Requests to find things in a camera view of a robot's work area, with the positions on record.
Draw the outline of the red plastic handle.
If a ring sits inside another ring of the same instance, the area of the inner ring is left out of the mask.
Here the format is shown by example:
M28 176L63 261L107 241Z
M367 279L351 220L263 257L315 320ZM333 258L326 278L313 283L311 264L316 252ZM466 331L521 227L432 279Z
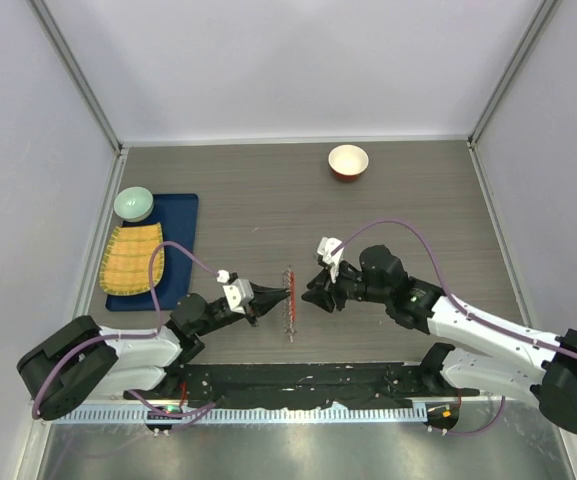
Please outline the red plastic handle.
M296 288L295 288L295 274L291 270L288 274L289 287L289 319L290 322L296 320Z

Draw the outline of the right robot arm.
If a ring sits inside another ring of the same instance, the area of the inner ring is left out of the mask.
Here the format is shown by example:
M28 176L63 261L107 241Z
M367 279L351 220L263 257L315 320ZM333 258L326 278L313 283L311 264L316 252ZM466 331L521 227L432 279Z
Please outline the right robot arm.
M408 330L443 338L423 359L419 380L433 395L478 390L522 401L577 435L577 330L563 335L504 320L410 276L384 245L364 249L359 264L319 247L321 272L302 295L332 313L349 301L380 304Z

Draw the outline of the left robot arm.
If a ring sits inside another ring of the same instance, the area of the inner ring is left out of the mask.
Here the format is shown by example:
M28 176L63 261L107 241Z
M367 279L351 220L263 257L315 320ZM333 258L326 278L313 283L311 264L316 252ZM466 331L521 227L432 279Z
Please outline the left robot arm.
M181 371L205 347L202 337L259 318L290 296L285 287L264 287L238 279L211 302L183 296L166 322L152 329L113 329L89 315L70 321L23 355L17 371L33 401L35 420L56 420L94 397L130 390L173 397Z

